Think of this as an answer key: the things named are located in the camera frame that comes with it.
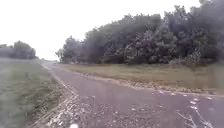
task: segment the green grass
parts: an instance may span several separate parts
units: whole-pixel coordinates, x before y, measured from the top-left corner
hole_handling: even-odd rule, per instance
[[[163,87],[183,87],[187,89],[213,90],[224,88],[224,66],[214,64],[198,67],[170,65],[65,65],[68,69],[100,77],[130,80],[141,83],[156,83]]]
[[[57,82],[37,62],[0,59],[0,128],[24,128],[58,104]]]

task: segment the sky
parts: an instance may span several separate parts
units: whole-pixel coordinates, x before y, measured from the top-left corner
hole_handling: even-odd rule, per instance
[[[20,40],[36,55],[57,59],[55,52],[72,36],[82,40],[94,27],[131,14],[163,14],[174,5],[199,6],[199,0],[0,0],[0,44]]]

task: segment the tree line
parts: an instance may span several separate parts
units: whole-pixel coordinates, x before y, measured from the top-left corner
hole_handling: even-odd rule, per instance
[[[36,51],[29,44],[17,41],[14,45],[0,45],[0,57],[17,58],[17,59],[35,59]]]
[[[66,39],[56,52],[61,62],[200,65],[223,59],[224,1],[200,0],[186,12],[125,15],[94,28],[85,39]]]

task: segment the road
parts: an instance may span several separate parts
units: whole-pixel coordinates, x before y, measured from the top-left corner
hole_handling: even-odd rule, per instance
[[[196,125],[204,128],[205,121],[214,128],[224,127],[222,96],[134,89],[84,77],[56,64],[44,67],[79,95],[76,103],[85,103],[80,117],[70,120],[80,127],[186,128]]]

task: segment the gravel road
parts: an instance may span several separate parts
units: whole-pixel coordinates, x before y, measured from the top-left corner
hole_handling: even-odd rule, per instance
[[[74,123],[80,128],[224,127],[222,96],[133,89],[84,77],[57,64],[44,67],[74,95],[41,127],[68,128]]]

